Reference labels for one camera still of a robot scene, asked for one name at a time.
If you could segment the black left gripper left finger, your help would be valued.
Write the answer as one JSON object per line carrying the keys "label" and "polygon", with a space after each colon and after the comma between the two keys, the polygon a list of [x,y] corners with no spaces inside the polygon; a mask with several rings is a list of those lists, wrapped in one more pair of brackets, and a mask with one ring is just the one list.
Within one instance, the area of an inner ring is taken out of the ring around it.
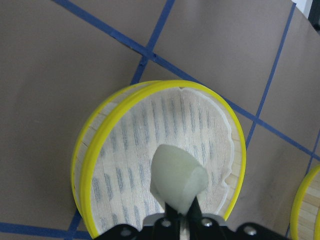
{"label": "black left gripper left finger", "polygon": [[168,203],[165,203],[165,218],[175,225],[179,225],[181,221],[181,215]]}

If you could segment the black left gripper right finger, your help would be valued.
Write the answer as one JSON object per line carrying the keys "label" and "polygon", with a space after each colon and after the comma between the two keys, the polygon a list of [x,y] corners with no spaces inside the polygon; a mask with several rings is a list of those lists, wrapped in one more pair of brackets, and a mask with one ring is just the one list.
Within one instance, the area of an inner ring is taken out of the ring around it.
{"label": "black left gripper right finger", "polygon": [[198,222],[203,218],[203,214],[199,205],[198,198],[195,197],[186,214],[188,222]]}

